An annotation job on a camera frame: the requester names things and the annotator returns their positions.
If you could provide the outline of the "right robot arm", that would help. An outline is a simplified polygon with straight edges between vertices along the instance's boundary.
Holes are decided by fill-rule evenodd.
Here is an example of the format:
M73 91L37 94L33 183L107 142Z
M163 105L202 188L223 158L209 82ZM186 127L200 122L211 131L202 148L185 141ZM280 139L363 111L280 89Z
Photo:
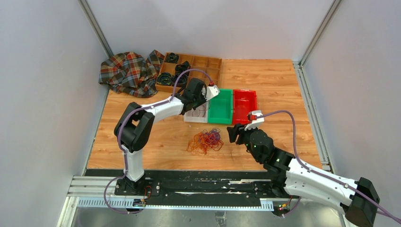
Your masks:
M292 153L276 147L263 130L246 129L243 124L227 128L229 141L245 145L246 151L271 176L270 191L276 197L287 195L313 200L334 208L358 227L372 227L380 198L373 183L338 176L319 169Z

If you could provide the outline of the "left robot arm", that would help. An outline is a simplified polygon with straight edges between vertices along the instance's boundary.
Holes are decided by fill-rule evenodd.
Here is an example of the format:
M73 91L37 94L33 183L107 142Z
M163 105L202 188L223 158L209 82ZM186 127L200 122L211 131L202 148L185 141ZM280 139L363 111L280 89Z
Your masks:
M130 103L118 121L114 134L124 157L124 178L128 179L127 190L133 195L144 192L143 149L147 144L153 124L176 115L185 115L190 110L207 103L219 94L217 85L206 85L192 79L178 93L148 105Z

